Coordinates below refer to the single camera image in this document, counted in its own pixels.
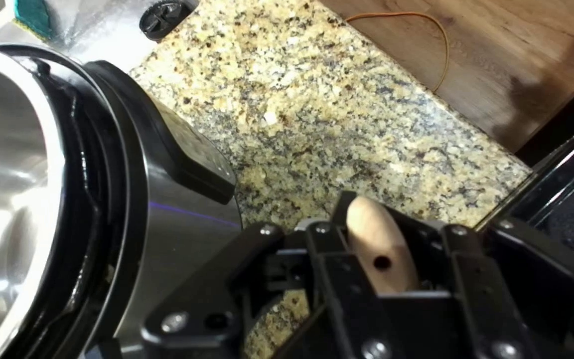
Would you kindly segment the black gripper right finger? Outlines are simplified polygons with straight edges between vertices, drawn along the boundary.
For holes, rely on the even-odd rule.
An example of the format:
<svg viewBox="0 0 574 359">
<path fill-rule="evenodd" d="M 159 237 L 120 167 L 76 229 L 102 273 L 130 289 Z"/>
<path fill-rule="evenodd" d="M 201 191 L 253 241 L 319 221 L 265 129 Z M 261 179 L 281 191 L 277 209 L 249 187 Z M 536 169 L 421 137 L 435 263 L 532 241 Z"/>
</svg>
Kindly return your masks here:
<svg viewBox="0 0 574 359">
<path fill-rule="evenodd" d="M 444 291 L 429 337 L 468 359 L 574 359 L 574 251 L 522 221 L 419 227 L 419 273 Z"/>
</svg>

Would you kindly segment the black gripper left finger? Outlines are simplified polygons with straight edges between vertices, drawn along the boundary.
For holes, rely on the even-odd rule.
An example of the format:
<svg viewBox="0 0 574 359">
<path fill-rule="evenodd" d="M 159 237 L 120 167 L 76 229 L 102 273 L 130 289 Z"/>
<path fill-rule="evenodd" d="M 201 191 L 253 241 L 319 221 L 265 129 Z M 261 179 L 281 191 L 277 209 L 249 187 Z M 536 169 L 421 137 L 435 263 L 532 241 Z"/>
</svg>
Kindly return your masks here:
<svg viewBox="0 0 574 359">
<path fill-rule="evenodd" d="M 249 331 L 279 299 L 301 289 L 311 315 L 277 349 L 305 359 L 395 359 L 385 303 L 351 245 L 355 193 L 327 221 L 291 233 L 255 223 L 177 285 L 142 325 L 151 359 L 241 359 Z"/>
</svg>

